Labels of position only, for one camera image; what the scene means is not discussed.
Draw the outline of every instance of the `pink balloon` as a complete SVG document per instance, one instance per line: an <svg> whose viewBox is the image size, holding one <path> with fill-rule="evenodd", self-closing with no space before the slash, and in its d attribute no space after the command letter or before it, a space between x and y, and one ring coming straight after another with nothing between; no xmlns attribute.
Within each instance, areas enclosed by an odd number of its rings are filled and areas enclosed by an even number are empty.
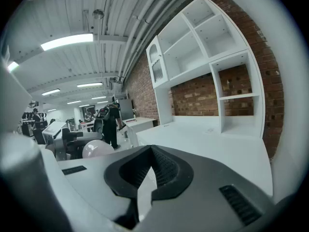
<svg viewBox="0 0 309 232"><path fill-rule="evenodd" d="M101 157L114 152L113 147L106 142L93 140L84 146L83 158Z"/></svg>

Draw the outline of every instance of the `desk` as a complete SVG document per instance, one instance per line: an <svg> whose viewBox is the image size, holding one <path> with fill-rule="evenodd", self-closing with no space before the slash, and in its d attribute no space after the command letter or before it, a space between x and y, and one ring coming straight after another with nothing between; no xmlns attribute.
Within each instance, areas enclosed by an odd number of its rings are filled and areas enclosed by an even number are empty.
<svg viewBox="0 0 309 232"><path fill-rule="evenodd" d="M86 123L81 123L82 125L82 132L88 132L88 128L93 128L95 122L91 121L91 122L86 122Z"/></svg>
<svg viewBox="0 0 309 232"><path fill-rule="evenodd" d="M139 141L137 139L136 133L153 128L154 120L156 119L143 118L143 117L130 118L130 119L123 120L123 122L127 126L127 135L129 137L129 140L134 147L139 146Z"/></svg>
<svg viewBox="0 0 309 232"><path fill-rule="evenodd" d="M261 138L204 131L177 121L137 133L140 145L161 145L217 160L273 195L268 155Z"/></svg>

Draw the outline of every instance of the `white countertop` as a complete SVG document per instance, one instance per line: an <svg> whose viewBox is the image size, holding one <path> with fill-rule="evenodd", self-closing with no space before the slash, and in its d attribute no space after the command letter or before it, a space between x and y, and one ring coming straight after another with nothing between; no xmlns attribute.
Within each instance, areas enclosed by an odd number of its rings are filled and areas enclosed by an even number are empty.
<svg viewBox="0 0 309 232"><path fill-rule="evenodd" d="M268 196L273 195L272 174L264 142L171 122L137 133L147 145L162 145L217 160L250 180Z"/></svg>
<svg viewBox="0 0 309 232"><path fill-rule="evenodd" d="M143 118L143 117L136 117L136 118L129 118L129 119L126 119L126 120L123 120L123 122L128 126L128 127L133 127L133 126L137 126L137 125L140 125L140 124L143 124L143 123L146 123L146 122L151 122L151 121L154 121L156 120L155 118Z"/></svg>

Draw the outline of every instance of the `red brick wall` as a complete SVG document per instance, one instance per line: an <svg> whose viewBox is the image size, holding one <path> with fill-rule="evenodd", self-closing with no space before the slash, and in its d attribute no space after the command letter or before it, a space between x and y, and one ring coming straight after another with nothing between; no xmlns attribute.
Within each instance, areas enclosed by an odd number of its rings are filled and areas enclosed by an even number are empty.
<svg viewBox="0 0 309 232"><path fill-rule="evenodd" d="M192 0L188 0L183 3L182 7L179 7L173 15L176 15L191 1ZM263 80L266 100L266 119L263 140L267 148L268 156L271 158L274 156L278 146L284 116L282 83L275 56L270 47L268 47L267 40L263 36L263 33L246 12L232 0L212 1L223 9L239 27L257 60ZM162 30L169 20L164 22L159 31ZM239 74L237 74L236 68L233 68L233 70L229 70L226 74L221 73L220 77L221 80L226 82L226 80L233 79L235 76L237 77L237 75ZM212 77L208 75L190 80L184 84L178 85L178 87L173 87L170 92L170 102L172 106L175 106L175 114L192 116L217 115L217 101L211 81ZM247 85L246 80L241 81L242 82L239 82L240 85ZM230 85L224 88L226 92L230 93L240 89L233 88ZM126 80L124 89L129 91L134 106L138 110L138 115L158 118L155 94L152 90L146 54L141 57L133 68L133 71ZM225 104L225 109L227 115L251 115L253 112L252 100L249 100L249 98L244 100L234 99Z"/></svg>

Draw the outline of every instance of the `white shelving unit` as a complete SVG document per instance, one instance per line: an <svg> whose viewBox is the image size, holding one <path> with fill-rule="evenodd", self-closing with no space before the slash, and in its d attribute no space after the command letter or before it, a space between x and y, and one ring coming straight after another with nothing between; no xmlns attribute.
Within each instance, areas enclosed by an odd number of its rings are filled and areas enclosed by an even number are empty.
<svg viewBox="0 0 309 232"><path fill-rule="evenodd" d="M146 52L160 126L137 133L139 142L174 147L228 162L232 169L271 196L271 170L262 140L265 121L262 78L252 50L235 23L211 0L194 0L155 36ZM219 72L243 64L248 70L252 93L224 96ZM172 116L169 89L208 73L212 74L216 88L219 116ZM253 116L225 115L226 100L246 97L253 99ZM245 168L238 169L237 159L248 161L249 166L254 166L256 159L244 159L237 154L250 152L256 142L258 147L254 148L253 155L258 152L262 160L248 177ZM263 184L262 179L256 181L254 177L261 168L266 169L264 174L267 174L262 177Z"/></svg>

